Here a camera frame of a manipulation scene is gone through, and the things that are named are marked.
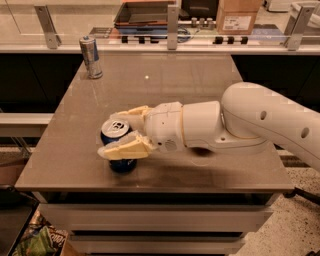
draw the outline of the can lid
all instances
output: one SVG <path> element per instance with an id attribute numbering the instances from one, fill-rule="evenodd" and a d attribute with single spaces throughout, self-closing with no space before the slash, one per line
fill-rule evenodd
<path id="1" fill-rule="evenodd" d="M 109 138 L 120 138 L 130 129 L 129 123 L 121 119 L 109 119 L 101 128 L 101 132 Z"/>

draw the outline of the speckled floor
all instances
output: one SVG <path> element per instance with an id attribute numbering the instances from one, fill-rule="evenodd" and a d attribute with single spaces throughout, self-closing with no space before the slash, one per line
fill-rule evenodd
<path id="1" fill-rule="evenodd" d="M 21 157 L 17 148 L 0 146 L 0 164 Z M 296 187 L 320 195 L 319 172 L 307 167 L 287 168 L 287 172 Z M 320 250 L 320 206 L 297 195 L 280 196 L 271 207 L 274 213 L 269 220 L 258 232 L 249 233 L 241 250 L 230 256 L 305 256 Z"/>

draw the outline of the drawer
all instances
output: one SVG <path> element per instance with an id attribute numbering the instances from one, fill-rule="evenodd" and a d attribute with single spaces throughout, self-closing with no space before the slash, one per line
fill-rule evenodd
<path id="1" fill-rule="evenodd" d="M 56 228 L 76 231 L 255 232 L 272 215 L 265 206 L 41 204 Z"/>
<path id="2" fill-rule="evenodd" d="M 237 253 L 244 245 L 245 239 L 204 239 L 197 237 L 170 238 L 154 237 L 140 238 L 95 238 L 96 240 L 85 241 L 70 237 L 69 242 L 79 253 L 99 253 L 100 254 L 124 254 L 124 255 L 228 255 Z"/>

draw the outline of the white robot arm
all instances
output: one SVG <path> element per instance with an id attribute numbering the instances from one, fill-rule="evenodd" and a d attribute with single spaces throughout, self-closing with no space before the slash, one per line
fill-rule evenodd
<path id="1" fill-rule="evenodd" d="M 320 170 L 320 114 L 252 83 L 237 83 L 217 101 L 160 104 L 110 116 L 136 130 L 98 150 L 109 160 L 147 157 L 184 147 L 226 154 L 262 151 L 267 141 Z"/>

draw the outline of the soda can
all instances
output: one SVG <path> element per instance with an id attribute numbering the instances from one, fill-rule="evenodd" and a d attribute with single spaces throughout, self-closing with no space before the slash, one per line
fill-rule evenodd
<path id="1" fill-rule="evenodd" d="M 80 38 L 79 44 L 88 76 L 90 78 L 102 77 L 96 39 L 92 36 L 84 36 Z"/>
<path id="2" fill-rule="evenodd" d="M 100 137 L 102 143 L 107 145 L 111 142 L 118 141 L 129 132 L 131 132 L 131 128 L 127 121 L 109 119 L 102 125 Z M 128 173 L 136 167 L 137 159 L 110 160 L 109 165 L 114 172 Z"/>

